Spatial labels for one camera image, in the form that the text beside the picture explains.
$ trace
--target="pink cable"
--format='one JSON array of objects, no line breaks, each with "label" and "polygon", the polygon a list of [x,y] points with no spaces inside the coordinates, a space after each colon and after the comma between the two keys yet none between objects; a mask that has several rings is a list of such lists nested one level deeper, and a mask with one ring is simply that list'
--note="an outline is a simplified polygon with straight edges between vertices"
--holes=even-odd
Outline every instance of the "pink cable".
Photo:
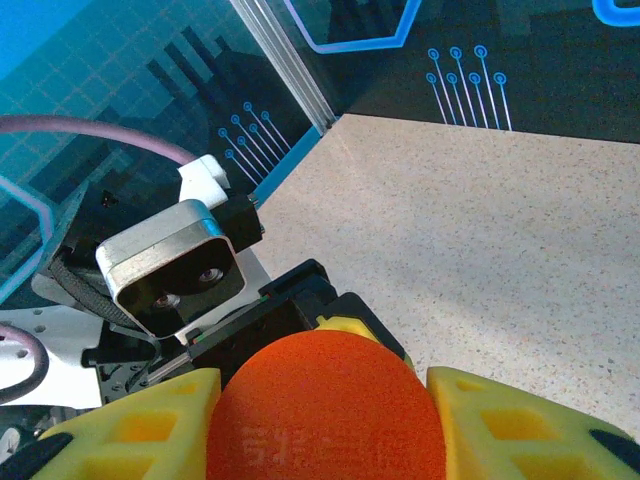
[{"label": "pink cable", "polygon": [[106,138],[149,150],[180,165],[198,158],[182,147],[131,128],[62,115],[0,115],[0,133],[12,132],[67,132]]}]

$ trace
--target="white connector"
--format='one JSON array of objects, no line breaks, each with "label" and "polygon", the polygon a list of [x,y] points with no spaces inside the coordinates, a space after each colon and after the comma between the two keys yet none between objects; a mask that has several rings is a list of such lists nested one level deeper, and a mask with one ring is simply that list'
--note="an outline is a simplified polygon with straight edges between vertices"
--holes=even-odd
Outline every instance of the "white connector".
[{"label": "white connector", "polygon": [[227,201],[223,188],[229,188],[229,180],[213,155],[187,163],[178,169],[182,177],[180,201],[200,200],[209,210]]}]

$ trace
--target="orange foam ball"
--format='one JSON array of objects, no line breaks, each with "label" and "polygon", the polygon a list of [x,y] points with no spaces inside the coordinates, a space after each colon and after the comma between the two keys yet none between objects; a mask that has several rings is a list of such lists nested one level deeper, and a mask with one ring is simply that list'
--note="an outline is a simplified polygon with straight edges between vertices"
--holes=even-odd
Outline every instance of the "orange foam ball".
[{"label": "orange foam ball", "polygon": [[445,479],[434,402],[387,348],[345,332],[290,335],[222,392],[207,478]]}]

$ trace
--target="glass wall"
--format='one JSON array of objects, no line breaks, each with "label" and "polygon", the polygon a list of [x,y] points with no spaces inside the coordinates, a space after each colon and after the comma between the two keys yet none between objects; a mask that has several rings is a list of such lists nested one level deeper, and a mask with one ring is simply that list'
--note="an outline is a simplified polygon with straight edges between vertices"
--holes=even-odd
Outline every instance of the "glass wall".
[{"label": "glass wall", "polygon": [[338,112],[640,142],[634,0],[274,0]]},{"label": "glass wall", "polygon": [[[319,138],[227,0],[0,4],[0,114],[72,115],[154,134],[216,156],[239,193],[302,155],[301,139]],[[165,158],[94,137],[0,135],[2,308],[38,304],[27,287],[7,297],[33,271],[68,200],[97,180],[162,203],[179,176]]]}]

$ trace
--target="speckled floor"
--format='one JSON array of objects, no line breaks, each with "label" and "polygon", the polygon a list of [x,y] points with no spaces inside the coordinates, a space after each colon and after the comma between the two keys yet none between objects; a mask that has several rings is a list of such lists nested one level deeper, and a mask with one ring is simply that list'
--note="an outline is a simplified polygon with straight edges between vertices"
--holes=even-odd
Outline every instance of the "speckled floor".
[{"label": "speckled floor", "polygon": [[448,365],[640,436],[640,146],[344,116],[261,208],[279,275]]}]

